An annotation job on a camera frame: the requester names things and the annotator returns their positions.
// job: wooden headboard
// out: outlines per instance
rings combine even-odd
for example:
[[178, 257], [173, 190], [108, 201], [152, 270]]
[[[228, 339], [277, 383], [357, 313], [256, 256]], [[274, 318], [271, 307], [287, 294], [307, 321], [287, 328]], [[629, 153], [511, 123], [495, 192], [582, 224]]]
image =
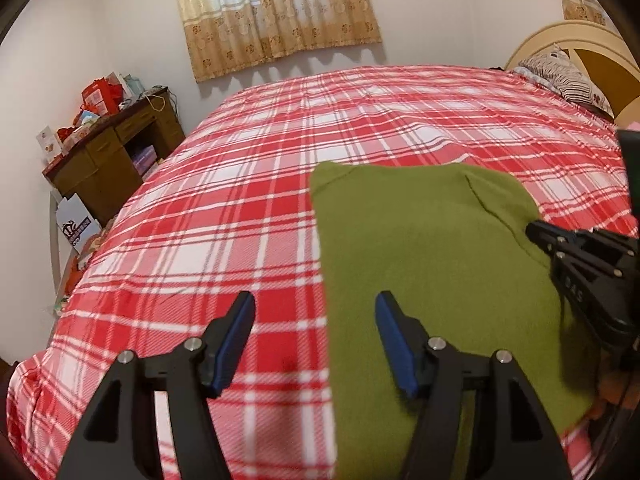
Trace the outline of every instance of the wooden headboard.
[[554, 45], [564, 50], [577, 67], [606, 95], [616, 125], [640, 121], [640, 70], [624, 40], [608, 28], [583, 20], [554, 23], [529, 36], [505, 69]]

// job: plaid blanket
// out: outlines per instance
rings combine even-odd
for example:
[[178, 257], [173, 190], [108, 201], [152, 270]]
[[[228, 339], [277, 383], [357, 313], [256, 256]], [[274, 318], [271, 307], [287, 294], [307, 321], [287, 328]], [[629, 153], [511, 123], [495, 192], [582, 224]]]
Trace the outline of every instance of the plaid blanket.
[[[50, 347], [15, 373], [10, 438], [39, 478], [55, 477], [121, 350], [169, 351], [241, 289], [255, 294], [257, 321], [233, 385], [209, 404], [232, 474], [331, 477], [327, 326], [308, 196], [323, 160], [477, 164], [516, 176], [547, 221], [636, 228], [613, 127], [520, 76], [373, 67], [239, 92], [128, 201]], [[158, 394], [162, 464], [177, 478], [165, 399]], [[591, 452], [584, 425], [563, 443], [580, 478]]]

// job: yellow curtain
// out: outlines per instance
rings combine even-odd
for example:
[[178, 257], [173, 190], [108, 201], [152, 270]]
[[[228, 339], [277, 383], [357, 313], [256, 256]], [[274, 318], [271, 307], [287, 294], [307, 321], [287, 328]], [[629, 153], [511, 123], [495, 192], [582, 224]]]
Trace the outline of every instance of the yellow curtain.
[[369, 0], [178, 0], [196, 81], [299, 50], [382, 41]]
[[619, 35], [616, 26], [598, 0], [562, 0], [562, 10], [566, 20], [587, 20], [599, 23]]

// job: green cloth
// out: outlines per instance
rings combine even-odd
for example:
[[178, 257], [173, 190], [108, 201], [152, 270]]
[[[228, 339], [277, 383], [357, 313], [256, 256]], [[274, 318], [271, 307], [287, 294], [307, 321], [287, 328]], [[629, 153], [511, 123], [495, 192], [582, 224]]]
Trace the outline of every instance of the green cloth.
[[538, 208], [512, 176], [466, 164], [319, 164], [310, 180], [328, 316], [340, 480], [396, 478], [415, 412], [396, 390], [374, 320], [391, 290], [460, 351], [507, 348], [556, 430], [590, 407], [598, 349], [529, 242]]

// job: metal screw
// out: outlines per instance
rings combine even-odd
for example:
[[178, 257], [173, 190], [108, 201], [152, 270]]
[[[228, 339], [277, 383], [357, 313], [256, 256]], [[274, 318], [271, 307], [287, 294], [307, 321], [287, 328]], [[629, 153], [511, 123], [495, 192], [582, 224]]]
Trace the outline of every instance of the metal screw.
[[447, 346], [447, 342], [441, 337], [432, 337], [428, 341], [431, 350], [443, 350]]
[[498, 350], [495, 353], [495, 358], [503, 364], [510, 363], [513, 360], [513, 355], [508, 350]]
[[199, 337], [191, 337], [184, 342], [184, 347], [189, 352], [195, 352], [201, 346], [202, 346], [202, 339], [200, 339]]
[[133, 352], [131, 350], [125, 350], [118, 355], [118, 362], [121, 364], [127, 364], [133, 361]]

